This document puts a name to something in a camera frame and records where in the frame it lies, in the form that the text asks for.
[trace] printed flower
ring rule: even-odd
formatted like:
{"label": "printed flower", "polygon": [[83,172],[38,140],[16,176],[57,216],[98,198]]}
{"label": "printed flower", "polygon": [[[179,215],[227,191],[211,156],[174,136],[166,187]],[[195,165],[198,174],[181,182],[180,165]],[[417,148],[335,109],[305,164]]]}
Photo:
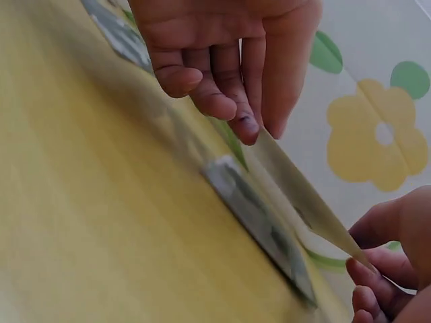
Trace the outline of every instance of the printed flower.
{"label": "printed flower", "polygon": [[390,192],[428,163],[426,139],[415,128],[415,104],[400,87],[385,89],[364,79],[355,96],[331,103],[327,118],[332,127],[328,163],[347,182],[371,181]]}

